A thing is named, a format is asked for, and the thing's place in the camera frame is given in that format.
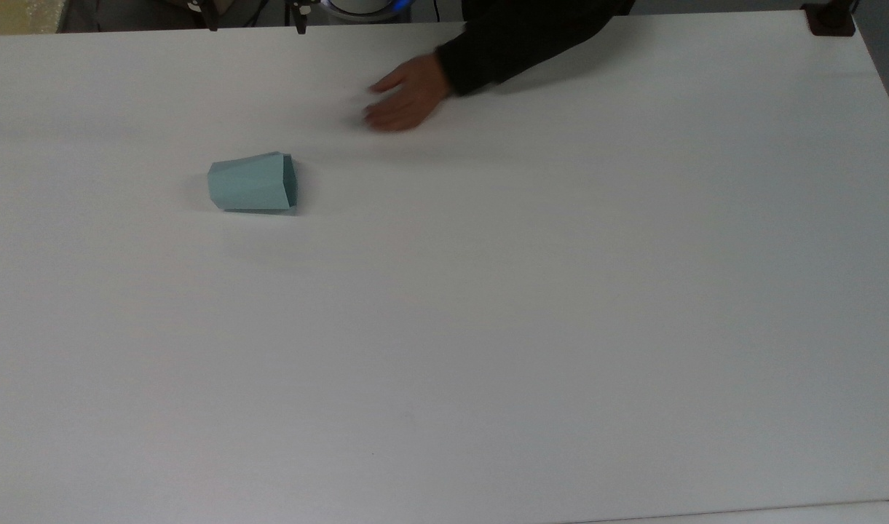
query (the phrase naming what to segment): black sleeve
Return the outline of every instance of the black sleeve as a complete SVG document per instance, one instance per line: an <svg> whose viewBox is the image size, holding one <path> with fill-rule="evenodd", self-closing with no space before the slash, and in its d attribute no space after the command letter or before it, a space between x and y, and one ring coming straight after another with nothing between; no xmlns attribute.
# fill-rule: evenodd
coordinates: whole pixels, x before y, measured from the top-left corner
<svg viewBox="0 0 889 524"><path fill-rule="evenodd" d="M600 32L629 0L494 0L435 50L458 96L511 79Z"/></svg>

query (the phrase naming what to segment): hand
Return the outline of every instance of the hand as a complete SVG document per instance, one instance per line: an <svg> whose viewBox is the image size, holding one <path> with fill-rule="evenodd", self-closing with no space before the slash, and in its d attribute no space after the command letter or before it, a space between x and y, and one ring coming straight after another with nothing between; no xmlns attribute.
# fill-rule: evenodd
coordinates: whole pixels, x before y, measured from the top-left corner
<svg viewBox="0 0 889 524"><path fill-rule="evenodd" d="M416 128L451 94L451 84L434 54L401 64L370 90L382 93L395 86L400 86L395 94L364 110L364 120L372 129L397 132Z"/></svg>

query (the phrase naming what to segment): black cable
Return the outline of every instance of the black cable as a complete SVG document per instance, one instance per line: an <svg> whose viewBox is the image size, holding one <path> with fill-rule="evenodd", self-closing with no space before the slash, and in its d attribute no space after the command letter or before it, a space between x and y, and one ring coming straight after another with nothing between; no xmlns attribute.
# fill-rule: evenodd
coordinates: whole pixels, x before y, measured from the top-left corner
<svg viewBox="0 0 889 524"><path fill-rule="evenodd" d="M244 26L242 27L256 27L257 20L260 20L260 13L264 12L266 4L268 3L269 0L260 0L260 6L257 7L256 12L254 12L253 16L249 17L249 19L244 22Z"/></svg>

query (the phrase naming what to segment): light blue paper cup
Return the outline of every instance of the light blue paper cup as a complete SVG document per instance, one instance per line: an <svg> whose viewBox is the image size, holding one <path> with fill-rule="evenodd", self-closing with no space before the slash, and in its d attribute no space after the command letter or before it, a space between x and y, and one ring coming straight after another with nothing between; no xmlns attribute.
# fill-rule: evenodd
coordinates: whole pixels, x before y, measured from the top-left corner
<svg viewBox="0 0 889 524"><path fill-rule="evenodd" d="M215 162L208 170L208 193L226 211L287 211L298 203L292 156L282 153Z"/></svg>

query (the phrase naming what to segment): white table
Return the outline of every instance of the white table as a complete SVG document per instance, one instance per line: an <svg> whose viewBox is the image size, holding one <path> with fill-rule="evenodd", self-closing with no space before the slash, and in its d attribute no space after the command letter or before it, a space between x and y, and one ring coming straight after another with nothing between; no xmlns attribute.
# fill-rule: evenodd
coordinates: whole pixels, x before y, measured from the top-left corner
<svg viewBox="0 0 889 524"><path fill-rule="evenodd" d="M0 523L889 499L859 37L618 17L415 132L360 125L459 31L0 37ZM274 150L300 215L215 209L210 163Z"/></svg>

